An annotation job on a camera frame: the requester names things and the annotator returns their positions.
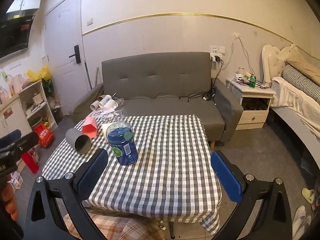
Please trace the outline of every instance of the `table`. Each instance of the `table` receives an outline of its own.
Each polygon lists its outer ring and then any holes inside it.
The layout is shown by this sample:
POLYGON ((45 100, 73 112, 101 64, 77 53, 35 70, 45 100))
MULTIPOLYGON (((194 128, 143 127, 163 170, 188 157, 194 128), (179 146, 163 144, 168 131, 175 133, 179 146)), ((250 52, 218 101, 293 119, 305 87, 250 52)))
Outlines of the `table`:
POLYGON ((233 78, 226 79, 226 86, 244 108, 236 130, 262 128, 269 113, 271 99, 276 92, 270 88, 240 85, 233 78), (259 110, 248 110, 247 106, 257 106, 259 110))
MULTIPOLYGON (((219 230, 221 189, 210 164, 210 149, 201 121, 195 115, 130 116, 139 153, 137 163, 118 163, 105 143, 101 118, 98 135, 86 155, 64 139, 43 168, 47 179, 75 172, 98 148, 109 163, 87 202, 118 212, 177 222, 199 222, 211 234, 219 230)), ((81 129, 84 121, 75 128, 81 129)))

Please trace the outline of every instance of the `checkered pillow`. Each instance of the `checkered pillow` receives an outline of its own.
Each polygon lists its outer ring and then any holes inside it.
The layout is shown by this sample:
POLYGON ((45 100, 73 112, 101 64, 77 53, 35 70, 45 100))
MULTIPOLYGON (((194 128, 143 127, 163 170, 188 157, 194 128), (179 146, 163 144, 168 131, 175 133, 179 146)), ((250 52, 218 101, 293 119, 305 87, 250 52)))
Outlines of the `checkered pillow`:
POLYGON ((282 71, 282 77, 320 104, 320 86, 288 64, 282 71))

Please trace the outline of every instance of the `metal screw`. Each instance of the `metal screw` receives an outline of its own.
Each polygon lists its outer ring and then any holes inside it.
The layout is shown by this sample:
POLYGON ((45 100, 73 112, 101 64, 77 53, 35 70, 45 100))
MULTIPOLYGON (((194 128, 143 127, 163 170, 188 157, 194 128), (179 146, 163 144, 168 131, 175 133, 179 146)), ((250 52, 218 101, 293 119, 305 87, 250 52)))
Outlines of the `metal screw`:
POLYGON ((249 180, 249 181, 254 180, 254 176, 253 176, 252 174, 247 174, 247 175, 245 176, 245 178, 246 178, 247 180, 249 180))
POLYGON ((276 184, 281 185, 281 184, 282 184, 282 179, 280 179, 280 178, 276 178, 276 184))
POLYGON ((66 179, 71 179, 73 177, 73 173, 72 172, 68 172, 66 175, 64 175, 64 177, 66 179))
POLYGON ((36 182, 41 182, 43 180, 43 177, 42 176, 39 176, 38 178, 36 178, 36 182))

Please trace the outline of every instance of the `black cable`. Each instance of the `black cable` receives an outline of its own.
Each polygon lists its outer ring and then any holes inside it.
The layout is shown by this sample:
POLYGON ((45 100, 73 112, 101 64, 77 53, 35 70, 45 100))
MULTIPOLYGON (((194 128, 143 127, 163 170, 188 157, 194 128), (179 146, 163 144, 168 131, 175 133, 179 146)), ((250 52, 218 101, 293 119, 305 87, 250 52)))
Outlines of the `black cable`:
POLYGON ((181 99, 181 98, 188 98, 187 102, 189 102, 189 98, 199 98, 199 97, 203 97, 206 93, 207 93, 207 92, 203 92, 203 91, 201 91, 201 92, 195 92, 195 93, 193 93, 193 94, 191 94, 191 95, 189 95, 189 96, 179 97, 179 99, 181 99))
POLYGON ((215 91, 215 89, 214 89, 214 84, 215 84, 216 79, 218 78, 218 76, 219 76, 219 74, 220 74, 220 72, 221 72, 222 67, 223 67, 223 60, 220 59, 220 62, 221 62, 220 69, 219 69, 219 71, 218 71, 218 73, 217 73, 217 75, 216 75, 216 78, 215 78, 213 84, 211 83, 212 86, 211 86, 211 88, 210 88, 209 91, 207 91, 207 92, 203 92, 203 91, 202 91, 202 92, 195 92, 195 93, 193 93, 193 94, 191 94, 191 95, 189 95, 189 96, 179 97, 179 99, 181 99, 181 98, 188 98, 187 102, 189 102, 189 98, 199 98, 199 97, 203 97, 205 94, 208 94, 208 96, 209 96, 209 97, 212 97, 212 99, 213 99, 213 97, 214 97, 214 95, 215 95, 215 93, 214 93, 214 91, 215 91))
POLYGON ((214 98, 214 95, 216 94, 216 90, 215 90, 215 88, 214 88, 214 84, 216 83, 216 80, 217 80, 217 78, 218 78, 218 76, 219 76, 219 74, 220 74, 220 72, 221 72, 221 69, 222 69, 222 67, 223 67, 223 60, 222 59, 220 59, 220 61, 221 61, 221 66, 220 66, 220 69, 219 69, 219 71, 218 71, 218 73, 217 73, 217 75, 216 75, 216 78, 214 79, 214 82, 213 82, 213 85, 212 85, 212 100, 213 100, 213 98, 214 98))

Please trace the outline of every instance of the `white slipper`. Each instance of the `white slipper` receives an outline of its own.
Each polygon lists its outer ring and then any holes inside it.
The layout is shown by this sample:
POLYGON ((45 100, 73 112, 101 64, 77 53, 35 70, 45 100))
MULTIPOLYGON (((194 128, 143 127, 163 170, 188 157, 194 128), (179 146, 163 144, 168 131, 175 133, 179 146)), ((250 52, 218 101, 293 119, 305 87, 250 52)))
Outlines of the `white slipper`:
POLYGON ((315 191, 313 189, 307 189, 304 187, 301 193, 309 204, 312 204, 315 201, 315 191))
POLYGON ((299 240, 301 236, 305 233, 305 231, 307 231, 310 224, 311 224, 311 216, 307 216, 307 218, 303 221, 303 223, 299 227, 296 234, 293 236, 292 240, 299 240))
POLYGON ((303 221, 306 219, 306 208, 304 206, 298 207, 292 221, 292 235, 294 236, 303 221))

